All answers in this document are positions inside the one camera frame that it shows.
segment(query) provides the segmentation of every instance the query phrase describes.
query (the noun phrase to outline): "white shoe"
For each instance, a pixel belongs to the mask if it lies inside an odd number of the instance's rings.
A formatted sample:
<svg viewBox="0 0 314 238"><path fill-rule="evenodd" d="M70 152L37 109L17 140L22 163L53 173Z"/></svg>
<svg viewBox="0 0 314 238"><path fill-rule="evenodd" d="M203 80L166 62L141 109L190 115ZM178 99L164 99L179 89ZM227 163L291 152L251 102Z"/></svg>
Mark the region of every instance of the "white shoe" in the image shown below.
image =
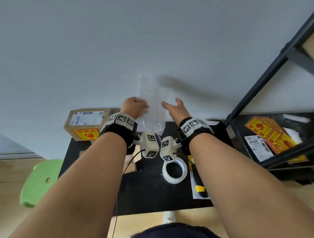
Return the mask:
<svg viewBox="0 0 314 238"><path fill-rule="evenodd" d="M164 217L162 219L163 224L169 224L176 222L176 215L174 211L166 211L164 212Z"/></svg>

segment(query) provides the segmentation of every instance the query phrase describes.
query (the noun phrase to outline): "tape roll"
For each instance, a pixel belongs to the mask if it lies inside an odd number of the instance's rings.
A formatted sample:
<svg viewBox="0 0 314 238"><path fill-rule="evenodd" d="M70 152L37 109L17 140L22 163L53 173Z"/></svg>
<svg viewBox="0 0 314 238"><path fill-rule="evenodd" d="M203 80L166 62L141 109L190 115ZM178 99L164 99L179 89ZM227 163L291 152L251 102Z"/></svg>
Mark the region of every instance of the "tape roll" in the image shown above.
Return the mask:
<svg viewBox="0 0 314 238"><path fill-rule="evenodd" d="M182 176L180 178L173 178L168 174L166 167L170 163L177 163L181 167ZM164 178L167 182L172 183L172 184L178 184L181 181L183 181L183 179L185 179L185 177L187 176L187 165L182 159L180 159L178 157L176 160L173 160L171 162L164 162L164 166L162 167L162 175L164 176Z"/></svg>

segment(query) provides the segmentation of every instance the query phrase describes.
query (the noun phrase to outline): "transparent plastic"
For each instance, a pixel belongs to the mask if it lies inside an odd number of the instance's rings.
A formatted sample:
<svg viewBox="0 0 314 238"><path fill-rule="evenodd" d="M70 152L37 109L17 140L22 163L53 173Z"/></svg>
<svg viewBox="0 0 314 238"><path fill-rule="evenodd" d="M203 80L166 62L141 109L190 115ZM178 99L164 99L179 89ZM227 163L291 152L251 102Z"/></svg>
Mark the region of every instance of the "transparent plastic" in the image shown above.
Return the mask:
<svg viewBox="0 0 314 238"><path fill-rule="evenodd" d="M166 127L166 110L161 102L167 99L167 93L152 77L140 76L138 84L138 98L144 99L149 105L148 113L139 117L137 131L153 131L162 135Z"/></svg>

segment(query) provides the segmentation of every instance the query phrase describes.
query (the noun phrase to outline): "green plastic stool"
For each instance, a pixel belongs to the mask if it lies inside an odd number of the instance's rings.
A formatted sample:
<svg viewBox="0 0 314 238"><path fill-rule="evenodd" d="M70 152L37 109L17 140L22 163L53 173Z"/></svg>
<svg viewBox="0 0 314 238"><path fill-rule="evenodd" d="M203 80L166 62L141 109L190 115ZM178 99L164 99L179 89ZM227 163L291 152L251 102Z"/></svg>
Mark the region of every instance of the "green plastic stool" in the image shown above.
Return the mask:
<svg viewBox="0 0 314 238"><path fill-rule="evenodd" d="M57 181L63 160L47 160L35 165L32 173L26 179L20 203L33 208Z"/></svg>

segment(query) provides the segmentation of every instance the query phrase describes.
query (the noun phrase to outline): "forearm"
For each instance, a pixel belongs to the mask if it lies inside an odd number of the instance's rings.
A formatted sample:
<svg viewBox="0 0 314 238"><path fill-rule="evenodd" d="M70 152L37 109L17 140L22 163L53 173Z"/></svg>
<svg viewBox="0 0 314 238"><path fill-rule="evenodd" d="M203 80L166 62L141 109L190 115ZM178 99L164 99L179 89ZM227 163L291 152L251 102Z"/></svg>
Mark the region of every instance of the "forearm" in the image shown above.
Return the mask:
<svg viewBox="0 0 314 238"><path fill-rule="evenodd" d="M291 235L294 228L311 229L313 211L267 170L207 133L189 147L229 235L272 237L275 230Z"/></svg>
<svg viewBox="0 0 314 238"><path fill-rule="evenodd" d="M119 135L111 132L102 135L57 180L12 237L101 237L106 234L126 150L126 143Z"/></svg>

